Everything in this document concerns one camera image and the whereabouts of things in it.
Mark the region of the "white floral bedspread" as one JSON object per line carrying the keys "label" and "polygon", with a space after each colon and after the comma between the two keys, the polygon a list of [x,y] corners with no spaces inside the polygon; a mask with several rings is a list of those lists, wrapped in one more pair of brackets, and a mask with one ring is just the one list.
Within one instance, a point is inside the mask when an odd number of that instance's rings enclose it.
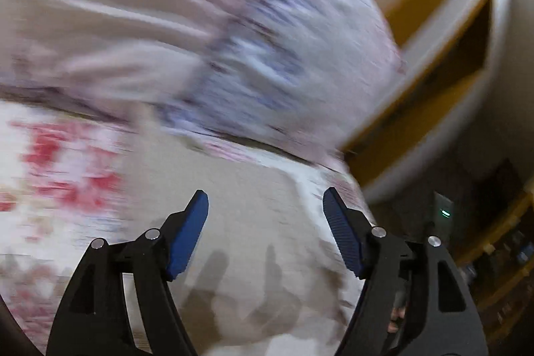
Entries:
{"label": "white floral bedspread", "polygon": [[[89,243],[133,240],[125,235],[133,134],[133,124],[93,122],[8,101],[1,105],[1,294],[40,350]],[[174,136],[210,156],[287,171],[307,203],[319,194],[322,204],[325,190],[334,187],[347,206],[366,210],[344,169],[332,171],[252,144]]]}

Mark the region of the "wooden headboard frame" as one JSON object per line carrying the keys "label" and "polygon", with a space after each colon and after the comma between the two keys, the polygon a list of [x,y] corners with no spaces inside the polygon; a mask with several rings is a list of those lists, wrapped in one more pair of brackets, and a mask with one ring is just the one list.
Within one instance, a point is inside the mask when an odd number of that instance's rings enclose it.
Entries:
{"label": "wooden headboard frame", "polygon": [[494,81],[511,0],[401,0],[386,15],[405,72],[346,147],[368,203],[396,195],[453,142]]}

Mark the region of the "beige knit sweater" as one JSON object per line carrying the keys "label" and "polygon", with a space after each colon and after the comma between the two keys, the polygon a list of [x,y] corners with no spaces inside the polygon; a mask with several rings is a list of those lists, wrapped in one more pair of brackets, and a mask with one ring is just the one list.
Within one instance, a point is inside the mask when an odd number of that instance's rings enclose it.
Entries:
{"label": "beige knit sweater", "polygon": [[182,211],[197,191],[209,212],[187,270],[169,286],[200,355],[332,355],[361,290],[322,212],[295,177],[210,156],[133,109],[125,235]]}

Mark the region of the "pink floral pillow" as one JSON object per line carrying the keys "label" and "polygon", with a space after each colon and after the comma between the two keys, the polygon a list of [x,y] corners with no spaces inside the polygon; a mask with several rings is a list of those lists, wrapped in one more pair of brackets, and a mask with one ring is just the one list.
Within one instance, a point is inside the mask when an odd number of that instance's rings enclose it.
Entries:
{"label": "pink floral pillow", "polygon": [[374,0],[1,0],[1,86],[334,165],[399,77]]}

